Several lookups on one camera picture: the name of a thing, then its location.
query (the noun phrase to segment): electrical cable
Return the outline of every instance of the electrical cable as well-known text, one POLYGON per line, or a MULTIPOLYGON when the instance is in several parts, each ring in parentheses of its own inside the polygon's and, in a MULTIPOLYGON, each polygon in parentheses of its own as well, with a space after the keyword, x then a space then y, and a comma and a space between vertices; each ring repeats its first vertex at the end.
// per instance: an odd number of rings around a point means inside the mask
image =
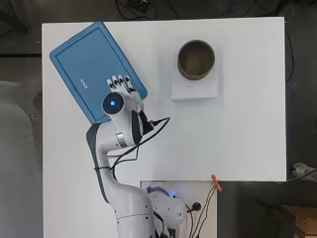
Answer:
POLYGON ((177 20, 179 19, 178 13, 176 12, 176 10, 174 9, 174 7, 171 5, 169 0, 165 0, 166 3, 168 4, 168 6, 170 7, 171 11, 175 14, 177 20))
POLYGON ((233 12, 232 11, 232 7, 233 6, 235 6, 237 3, 239 2, 239 0, 236 0, 235 2, 232 2, 232 0, 229 2, 229 5, 228 5, 228 7, 227 7, 227 9, 225 10, 225 12, 223 13, 223 17, 225 17, 225 16, 229 16, 229 14, 231 13, 231 12, 233 12))
POLYGON ((152 20, 151 18, 148 18, 146 16, 138 16, 134 11, 132 11, 129 7, 127 7, 125 4, 123 4, 122 2, 120 2, 119 0, 115 0, 115 4, 116 4, 116 8, 120 14, 120 16, 127 21, 135 21, 135 20, 139 20, 142 21, 142 19, 147 19, 147 20, 152 20), (129 10, 135 17, 134 18, 127 18, 123 15, 123 13, 121 12, 119 5, 120 4, 122 7, 124 7, 125 9, 129 10))
POLYGON ((123 160, 123 161, 120 161, 118 162, 117 166, 120 164, 120 163, 124 163, 124 162, 131 162, 131 161, 137 161, 138 160, 138 157, 139 157, 139 146, 137 148, 137 154, 136 154, 136 157, 134 159, 127 159, 127 160, 123 160))
POLYGON ((293 47, 291 45, 289 34, 286 31, 285 31, 285 34, 287 35, 287 38, 288 38, 288 44, 289 44, 290 55, 291 55, 291 72, 290 72, 289 77, 286 81, 286 84, 287 84, 290 81, 291 77, 293 76, 294 68, 295 68, 295 60, 294 60, 294 52, 293 52, 293 47))
POLYGON ((13 6, 11 0, 8 0, 8 3, 9 3, 10 8, 11 8, 11 10, 12 10, 13 16, 16 17, 16 18, 18 18, 17 12, 16 12, 16 10, 14 9, 14 6, 13 6))
POLYGON ((113 164, 112 168, 115 168, 115 167, 117 166, 117 164, 120 162, 120 160, 121 160, 124 156, 130 154, 131 152, 133 152, 134 150, 136 150, 137 147, 142 146, 144 143, 146 143, 147 141, 149 141, 150 139, 152 139, 153 137, 155 137, 155 136, 166 126, 166 124, 169 122, 169 120, 170 120, 170 117, 166 117, 166 118, 163 118, 163 119, 159 120, 159 122, 165 121, 165 123, 164 123, 154 134, 152 134, 150 137, 148 137, 146 140, 144 140, 144 141, 141 142, 139 145, 134 146, 133 148, 131 148, 131 149, 129 149, 128 151, 126 151, 125 153, 123 153, 123 154, 115 161, 115 163, 113 164))
POLYGON ((199 230, 198 230, 198 233, 197 233, 196 238, 199 238, 200 231, 201 231, 201 229, 202 229, 202 227, 203 227, 205 221, 206 221, 207 218, 208 218, 208 209, 209 209, 210 200, 211 200, 211 198, 212 198, 212 196, 213 196, 213 194, 215 193, 216 190, 217 190, 216 188, 213 190, 211 196, 210 196, 209 199, 208 199, 208 204, 207 204, 207 208, 206 208, 206 216, 205 216, 205 218, 203 219, 203 221, 202 221, 202 223, 201 223, 201 225, 200 225, 200 227, 199 227, 199 230))
POLYGON ((199 225, 199 223, 200 223, 200 219, 201 219, 201 217, 202 217, 202 214, 204 213, 204 210, 205 210, 205 208, 206 208, 206 205, 207 205, 207 202, 208 202, 208 199, 209 199, 209 195, 210 195, 210 193, 211 193, 214 189, 217 189, 217 187, 216 187, 215 185, 214 185, 213 187, 211 187, 211 189, 210 189, 209 192, 208 192, 207 199, 206 199, 206 203, 205 203, 204 207, 202 208, 202 210, 201 210, 201 212, 200 212, 197 225, 196 225, 196 227, 195 227, 195 229, 194 229, 194 232, 192 233, 192 238, 194 237, 194 235, 195 235, 195 233, 196 233, 196 231, 197 231, 197 229, 198 229, 198 225, 199 225))
POLYGON ((298 178, 292 178, 292 179, 287 180, 287 181, 273 181, 273 183, 275 183, 275 184, 286 184, 286 183, 288 183, 290 181, 296 181, 296 180, 300 180, 300 179, 306 178, 306 177, 310 176, 311 174, 313 174, 315 172, 317 172, 317 169, 315 169, 315 170, 313 170, 313 171, 311 171, 311 172, 309 172, 309 173, 307 173, 307 174, 305 174, 305 175, 303 175, 301 177, 298 177, 298 178))
POLYGON ((139 155, 139 147, 141 147, 144 143, 146 143, 147 141, 151 140, 153 137, 155 137, 159 132, 161 132, 161 130, 167 125, 167 123, 169 122, 170 120, 170 117, 166 117, 166 118, 163 118, 163 119, 160 119, 158 121, 155 121, 153 122, 154 125, 157 125, 159 124, 160 122, 163 122, 164 121, 164 124, 155 132, 153 133, 151 136, 149 136, 146 140, 142 141, 141 143, 139 143, 138 145, 132 147, 131 149, 129 149, 128 151, 124 152, 122 155, 120 155, 116 161, 114 162, 113 166, 112 167, 99 167, 99 168, 95 168, 94 170, 102 170, 102 169, 108 169, 111 171, 112 175, 113 175, 113 178, 114 180, 117 180, 117 177, 116 177, 116 167, 120 164, 120 163, 123 163, 123 162, 129 162, 129 161, 136 161, 138 159, 138 155, 139 155), (135 151, 136 149, 138 149, 137 151, 137 155, 134 159, 127 159, 127 160, 124 160, 124 161, 121 161, 121 159, 127 155, 129 155, 130 153, 132 153, 133 151, 135 151))
POLYGON ((191 209, 189 208, 189 206, 188 206, 186 203, 185 203, 185 206, 187 207, 188 213, 190 214, 191 226, 190 226, 189 238, 191 238, 192 228, 193 228, 193 226, 194 226, 194 219, 193 219, 193 217, 192 217, 192 211, 191 211, 191 209))
POLYGON ((294 95, 296 96, 295 92, 293 91, 293 89, 291 89, 289 86, 286 85, 286 88, 294 95))

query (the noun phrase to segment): floor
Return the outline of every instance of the floor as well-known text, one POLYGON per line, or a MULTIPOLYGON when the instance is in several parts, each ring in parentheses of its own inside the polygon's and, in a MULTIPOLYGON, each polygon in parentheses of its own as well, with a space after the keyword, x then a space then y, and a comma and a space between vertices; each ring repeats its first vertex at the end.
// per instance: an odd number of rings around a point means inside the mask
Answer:
MULTIPOLYGON (((3 0, 0 8, 11 12, 3 0)), ((47 22, 93 22, 123 21, 113 0, 11 0, 20 20, 30 26, 32 33, 22 36, 10 33, 0 38, 0 54, 40 53, 41 23, 47 22)), ((158 8, 159 20, 172 20, 175 15, 166 1, 152 0, 158 8)), ((277 0, 260 0, 270 11, 277 0)), ((171 0, 180 19, 221 18, 229 1, 182 1, 171 0)), ((252 0, 238 0, 226 17, 241 17, 252 0)), ((292 2, 281 14, 285 15, 285 29, 290 36, 294 53, 294 74, 287 83, 286 125, 287 125, 287 168, 291 178, 291 167, 302 162, 317 168, 317 4, 309 5, 306 0, 292 2)), ((258 7, 246 16, 252 17, 258 7)), ((150 8, 148 17, 154 17, 150 8)), ((8 28, 0 24, 0 33, 8 28)), ((286 74, 291 72, 290 47, 286 38, 286 74)), ((24 84, 26 100, 24 108, 34 121, 34 133, 39 155, 42 141, 41 59, 0 59, 1 80, 24 84)), ((293 237, 283 227, 272 225, 265 209, 257 200, 273 204, 287 204, 317 207, 317 182, 301 181, 285 185, 272 182, 223 182, 224 191, 218 200, 218 237, 293 237)))

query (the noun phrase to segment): blue light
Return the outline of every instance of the blue light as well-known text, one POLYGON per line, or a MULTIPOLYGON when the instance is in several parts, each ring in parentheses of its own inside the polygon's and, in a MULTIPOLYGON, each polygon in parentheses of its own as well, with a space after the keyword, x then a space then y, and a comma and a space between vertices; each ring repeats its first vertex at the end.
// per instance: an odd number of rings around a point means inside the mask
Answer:
POLYGON ((112 106, 112 107, 117 106, 117 102, 116 101, 110 101, 110 106, 112 106))

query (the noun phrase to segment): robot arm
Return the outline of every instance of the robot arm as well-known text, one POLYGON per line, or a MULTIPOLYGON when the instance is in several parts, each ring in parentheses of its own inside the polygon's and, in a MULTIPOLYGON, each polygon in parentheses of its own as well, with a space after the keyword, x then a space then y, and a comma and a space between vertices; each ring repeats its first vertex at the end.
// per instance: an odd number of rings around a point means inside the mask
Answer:
POLYGON ((146 120, 143 102, 129 77, 108 80, 112 92, 104 111, 112 121, 93 124, 86 134, 102 195, 114 209, 120 238, 155 238, 152 203, 140 188, 118 183, 109 170, 108 153, 138 145, 153 127, 146 120))

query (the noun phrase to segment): white platform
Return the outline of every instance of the white platform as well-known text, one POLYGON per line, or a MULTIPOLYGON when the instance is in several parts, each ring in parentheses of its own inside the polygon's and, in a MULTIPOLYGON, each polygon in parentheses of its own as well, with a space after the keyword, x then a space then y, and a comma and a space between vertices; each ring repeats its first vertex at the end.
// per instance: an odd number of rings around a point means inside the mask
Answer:
MULTIPOLYGON (((43 25, 45 237, 116 237, 85 142, 89 122, 49 53, 90 23, 43 25)), ((170 123, 118 179, 285 180, 283 18, 106 23, 149 96, 149 118, 170 123), (217 98, 170 100, 168 44, 194 36, 221 43, 217 98)))

